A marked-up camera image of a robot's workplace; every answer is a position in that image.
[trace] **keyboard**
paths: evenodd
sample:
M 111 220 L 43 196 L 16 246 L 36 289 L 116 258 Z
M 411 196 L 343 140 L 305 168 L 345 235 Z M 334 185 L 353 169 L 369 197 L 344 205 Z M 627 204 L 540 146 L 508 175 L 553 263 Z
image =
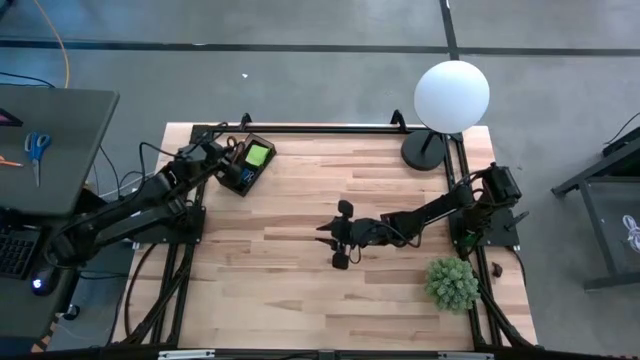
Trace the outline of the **keyboard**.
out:
M 40 234 L 37 228 L 0 231 L 0 277 L 23 279 L 27 275 Z

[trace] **succulent plant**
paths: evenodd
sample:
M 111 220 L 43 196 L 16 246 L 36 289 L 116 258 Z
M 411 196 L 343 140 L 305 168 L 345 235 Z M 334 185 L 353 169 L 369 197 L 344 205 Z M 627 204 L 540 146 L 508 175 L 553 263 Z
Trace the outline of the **succulent plant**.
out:
M 437 259 L 427 270 L 425 291 L 439 310 L 461 313 L 480 297 L 471 264 L 458 258 Z

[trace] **blue scissors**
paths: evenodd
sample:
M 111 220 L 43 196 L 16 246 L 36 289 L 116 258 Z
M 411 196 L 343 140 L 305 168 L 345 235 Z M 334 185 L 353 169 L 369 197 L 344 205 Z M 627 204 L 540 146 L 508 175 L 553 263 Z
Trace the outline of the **blue scissors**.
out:
M 29 155 L 33 166 L 33 175 L 36 177 L 36 186 L 40 187 L 40 161 L 44 150 L 51 144 L 51 136 L 30 132 L 24 140 L 24 151 Z

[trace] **white globe lamp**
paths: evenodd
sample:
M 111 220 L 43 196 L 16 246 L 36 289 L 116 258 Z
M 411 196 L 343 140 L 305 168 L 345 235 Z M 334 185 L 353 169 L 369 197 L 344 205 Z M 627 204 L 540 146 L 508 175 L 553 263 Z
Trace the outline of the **white globe lamp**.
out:
M 422 75 L 413 103 L 428 129 L 407 136 L 402 158 L 416 170 L 431 170 L 440 165 L 445 154 L 438 133 L 459 133 L 480 121 L 489 106 L 489 83 L 477 67 L 464 61 L 445 61 Z

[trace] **scissors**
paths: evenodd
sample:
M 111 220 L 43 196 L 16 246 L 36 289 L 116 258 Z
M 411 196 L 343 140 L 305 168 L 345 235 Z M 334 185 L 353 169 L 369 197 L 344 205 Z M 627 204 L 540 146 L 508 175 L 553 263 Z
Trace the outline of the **scissors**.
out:
M 38 134 L 35 131 L 27 134 L 27 138 L 24 140 L 24 151 L 27 152 L 29 160 L 31 160 L 37 187 L 40 187 L 40 161 L 42 161 L 42 154 L 49 144 L 51 144 L 51 136 Z
M 7 161 L 4 156 L 0 155 L 0 165 L 7 165 L 7 166 L 15 166 L 15 167 L 23 167 L 24 165 L 20 164 L 20 163 L 14 163 L 13 161 Z

